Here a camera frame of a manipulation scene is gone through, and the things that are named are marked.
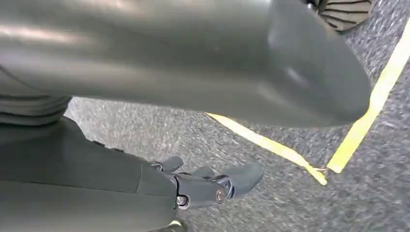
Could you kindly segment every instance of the yellow line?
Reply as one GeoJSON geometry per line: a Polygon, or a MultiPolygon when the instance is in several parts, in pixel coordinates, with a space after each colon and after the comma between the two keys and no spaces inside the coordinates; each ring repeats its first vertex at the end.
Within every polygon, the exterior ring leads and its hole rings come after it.
{"type": "Polygon", "coordinates": [[[284,146],[278,142],[270,140],[266,137],[263,137],[255,132],[249,130],[248,128],[242,126],[241,124],[220,115],[214,115],[207,113],[209,116],[213,117],[222,125],[226,126],[233,132],[239,134],[240,136],[246,138],[247,140],[269,150],[299,166],[306,168],[306,170],[322,185],[326,185],[327,181],[324,175],[313,168],[301,155],[299,155],[296,151],[284,146]]]}
{"type": "Polygon", "coordinates": [[[386,67],[381,72],[370,97],[368,112],[353,124],[346,138],[340,144],[327,167],[341,173],[353,153],[363,141],[371,125],[382,110],[389,93],[398,80],[410,57],[410,20],[407,21],[402,38],[395,47],[386,67]]]}

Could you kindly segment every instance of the gray carpet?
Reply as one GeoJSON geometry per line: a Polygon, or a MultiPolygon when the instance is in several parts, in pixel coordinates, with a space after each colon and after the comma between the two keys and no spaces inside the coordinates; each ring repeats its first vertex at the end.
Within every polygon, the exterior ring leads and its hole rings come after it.
{"type": "MultiPolygon", "coordinates": [[[[377,0],[373,15],[343,36],[375,83],[410,15],[409,0],[377,0]]],[[[68,115],[88,138],[150,160],[179,155],[186,171],[222,170],[247,161],[263,164],[263,182],[249,196],[219,207],[181,212],[193,232],[410,231],[410,62],[371,132],[342,174],[325,187],[302,168],[233,134],[202,113],[74,99],[68,115]]],[[[242,122],[303,154],[327,163],[348,127],[276,128],[242,122]]]]}

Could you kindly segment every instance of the screw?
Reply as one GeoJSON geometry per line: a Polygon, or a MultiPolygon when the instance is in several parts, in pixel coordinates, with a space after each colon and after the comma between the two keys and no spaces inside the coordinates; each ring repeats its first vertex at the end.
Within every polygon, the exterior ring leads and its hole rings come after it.
{"type": "Polygon", "coordinates": [[[176,204],[179,205],[179,206],[186,205],[187,201],[188,201],[187,197],[184,197],[184,196],[177,196],[176,197],[176,204]]]}
{"type": "Polygon", "coordinates": [[[226,193],[223,189],[219,189],[217,191],[217,202],[222,203],[224,200],[226,200],[226,193]]]}

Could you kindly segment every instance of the striped fabric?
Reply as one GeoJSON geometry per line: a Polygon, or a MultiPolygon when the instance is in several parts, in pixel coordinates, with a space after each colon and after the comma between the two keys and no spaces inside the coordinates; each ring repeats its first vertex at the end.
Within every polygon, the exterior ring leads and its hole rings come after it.
{"type": "Polygon", "coordinates": [[[371,9],[372,0],[321,0],[318,14],[335,30],[345,31],[364,22],[371,9]]]}

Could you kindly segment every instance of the yellow floor tape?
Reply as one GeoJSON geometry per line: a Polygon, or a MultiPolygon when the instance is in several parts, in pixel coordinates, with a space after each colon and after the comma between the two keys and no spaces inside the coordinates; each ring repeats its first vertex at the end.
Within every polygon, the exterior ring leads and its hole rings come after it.
{"type": "MultiPolygon", "coordinates": [[[[361,141],[369,131],[376,117],[382,110],[390,91],[395,85],[401,72],[404,69],[410,57],[410,20],[407,22],[403,32],[403,36],[395,47],[392,56],[387,62],[386,67],[381,72],[381,76],[377,81],[370,98],[370,106],[368,112],[359,119],[350,131],[346,138],[340,144],[336,153],[333,155],[327,167],[336,173],[340,173],[346,166],[349,159],[352,157],[355,150],[358,148],[361,141]]],[[[306,168],[306,170],[321,183],[326,185],[325,176],[319,169],[312,167],[300,154],[293,149],[286,147],[278,142],[263,137],[239,123],[219,115],[209,114],[222,125],[226,126],[233,132],[248,139],[249,141],[275,153],[299,166],[306,168]]]]}
{"type": "Polygon", "coordinates": [[[410,57],[410,20],[407,21],[403,35],[395,47],[386,67],[374,86],[370,97],[368,112],[353,124],[346,138],[340,144],[327,167],[336,173],[341,173],[353,153],[363,141],[374,120],[382,110],[401,72],[410,57]]]}
{"type": "Polygon", "coordinates": [[[283,158],[292,161],[293,163],[302,166],[306,168],[306,170],[316,179],[321,183],[322,185],[326,185],[327,181],[324,175],[316,170],[314,167],[312,167],[306,160],[303,158],[301,155],[299,155],[296,151],[293,149],[288,148],[287,146],[284,146],[278,142],[275,142],[273,140],[270,140],[266,137],[263,137],[259,134],[256,134],[255,132],[249,130],[248,128],[242,126],[241,124],[227,118],[224,116],[219,116],[219,115],[214,115],[207,113],[209,116],[213,117],[215,120],[217,120],[219,123],[222,125],[226,126],[233,132],[239,134],[240,136],[246,138],[247,140],[265,148],[268,151],[271,151],[279,156],[282,156],[283,158]]]}

